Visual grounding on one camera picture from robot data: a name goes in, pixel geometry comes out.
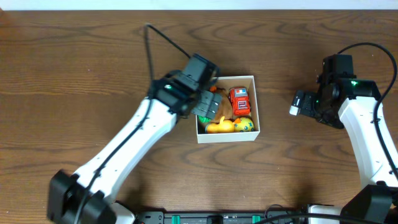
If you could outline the green ridged ball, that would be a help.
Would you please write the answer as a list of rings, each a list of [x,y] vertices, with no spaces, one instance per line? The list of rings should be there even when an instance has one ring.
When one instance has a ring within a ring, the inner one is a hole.
[[[204,117],[204,116],[198,116],[198,120],[201,123],[209,123],[211,121],[210,118]]]

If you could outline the brown plush bear toy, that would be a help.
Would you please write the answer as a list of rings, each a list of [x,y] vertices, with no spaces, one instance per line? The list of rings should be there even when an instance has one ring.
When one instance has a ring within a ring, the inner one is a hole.
[[[233,119],[233,107],[229,101],[227,91],[224,88],[218,88],[217,86],[212,86],[210,88],[212,93],[217,93],[221,95],[221,103],[218,107],[218,111],[215,118],[212,119],[211,123],[219,123],[220,119],[224,116],[225,119]]]

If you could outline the red toy fire truck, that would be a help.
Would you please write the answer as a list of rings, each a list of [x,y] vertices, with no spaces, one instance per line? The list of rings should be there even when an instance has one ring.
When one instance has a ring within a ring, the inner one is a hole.
[[[229,90],[229,100],[235,116],[249,115],[251,105],[248,90],[245,87],[234,87]]]

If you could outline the yellow letter ball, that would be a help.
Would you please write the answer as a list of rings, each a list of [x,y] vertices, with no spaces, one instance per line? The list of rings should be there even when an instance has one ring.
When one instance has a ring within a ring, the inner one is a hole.
[[[254,122],[250,118],[240,117],[240,118],[237,118],[233,123],[234,123],[234,131],[236,133],[255,131]]]

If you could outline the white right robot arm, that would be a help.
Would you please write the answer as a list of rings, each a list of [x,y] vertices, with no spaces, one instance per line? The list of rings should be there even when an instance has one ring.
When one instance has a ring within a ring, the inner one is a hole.
[[[373,80],[358,79],[350,55],[334,54],[323,59],[316,92],[298,90],[289,113],[315,119],[348,133],[361,179],[361,191],[339,214],[373,222],[384,222],[397,202],[397,178],[387,160],[397,162],[397,151],[389,134],[381,94]]]

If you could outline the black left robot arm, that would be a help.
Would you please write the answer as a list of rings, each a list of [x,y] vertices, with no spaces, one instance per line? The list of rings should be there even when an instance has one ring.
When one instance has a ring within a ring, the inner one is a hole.
[[[147,96],[120,132],[72,175],[50,180],[47,218],[54,223],[134,223],[135,215],[116,202],[122,184],[148,150],[179,119],[190,114],[214,118],[221,98],[209,91],[219,68],[193,54],[183,70],[152,80]]]

